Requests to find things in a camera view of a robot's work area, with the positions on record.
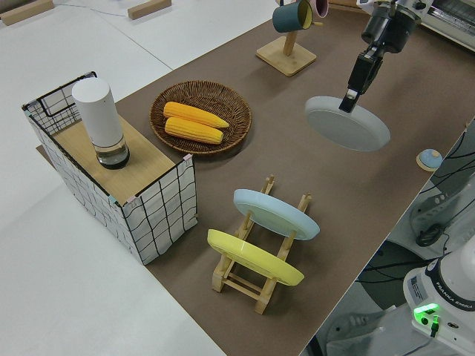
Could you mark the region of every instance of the white table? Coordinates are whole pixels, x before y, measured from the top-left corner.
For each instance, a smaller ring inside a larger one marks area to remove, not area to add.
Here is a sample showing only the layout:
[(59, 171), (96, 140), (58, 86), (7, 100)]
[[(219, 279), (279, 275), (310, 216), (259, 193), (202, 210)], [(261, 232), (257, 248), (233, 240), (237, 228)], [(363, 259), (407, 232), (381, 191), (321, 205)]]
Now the white table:
[(36, 151), (20, 108), (90, 70), (120, 100), (270, 19), (276, 6), (173, 0), (125, 17), (141, 2), (55, 1), (31, 19), (0, 23), (0, 355), (223, 354), (73, 198)]

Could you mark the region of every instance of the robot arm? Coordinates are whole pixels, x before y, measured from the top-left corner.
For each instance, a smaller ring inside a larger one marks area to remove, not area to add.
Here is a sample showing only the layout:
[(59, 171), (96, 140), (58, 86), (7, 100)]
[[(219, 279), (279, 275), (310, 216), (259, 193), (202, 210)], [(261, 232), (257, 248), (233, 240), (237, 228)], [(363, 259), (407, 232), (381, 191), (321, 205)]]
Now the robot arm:
[(371, 15), (361, 37), (368, 43), (360, 53), (348, 80), (348, 90), (339, 109), (351, 113), (360, 95), (375, 79), (386, 52), (399, 53), (410, 34), (427, 14), (433, 0), (358, 0)]

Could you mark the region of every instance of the dark teal mug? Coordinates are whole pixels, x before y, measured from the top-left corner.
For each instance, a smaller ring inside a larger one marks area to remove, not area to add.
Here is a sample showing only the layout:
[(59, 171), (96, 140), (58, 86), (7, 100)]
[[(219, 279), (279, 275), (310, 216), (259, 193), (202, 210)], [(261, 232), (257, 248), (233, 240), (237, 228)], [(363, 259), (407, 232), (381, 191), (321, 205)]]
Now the dark teal mug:
[(277, 32), (306, 30), (312, 24), (312, 6), (307, 0), (297, 0), (277, 7), (272, 14), (272, 24)]

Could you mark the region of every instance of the yellow plate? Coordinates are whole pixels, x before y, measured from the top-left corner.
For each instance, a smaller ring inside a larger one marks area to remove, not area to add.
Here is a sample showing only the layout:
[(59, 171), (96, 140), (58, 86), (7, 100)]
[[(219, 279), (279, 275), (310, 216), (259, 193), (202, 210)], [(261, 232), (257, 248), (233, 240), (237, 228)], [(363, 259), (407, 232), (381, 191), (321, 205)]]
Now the yellow plate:
[(237, 263), (265, 277), (275, 278), (287, 286), (296, 286), (304, 278), (304, 275), (289, 263), (224, 232), (208, 230), (208, 244)]

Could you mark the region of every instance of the corn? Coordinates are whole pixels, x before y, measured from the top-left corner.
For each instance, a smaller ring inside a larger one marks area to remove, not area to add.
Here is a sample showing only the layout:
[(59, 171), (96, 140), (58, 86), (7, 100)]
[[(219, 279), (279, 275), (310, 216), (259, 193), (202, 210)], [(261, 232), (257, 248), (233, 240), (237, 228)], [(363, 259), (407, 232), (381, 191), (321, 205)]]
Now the corn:
[(182, 139), (192, 139), (213, 145), (219, 145), (223, 141), (223, 132), (216, 128), (210, 128), (180, 117), (169, 117), (165, 123), (165, 132)]
[(228, 128), (229, 124), (219, 116), (204, 111), (194, 106), (180, 104), (179, 102), (167, 102), (163, 108), (164, 117), (181, 117), (212, 128)]

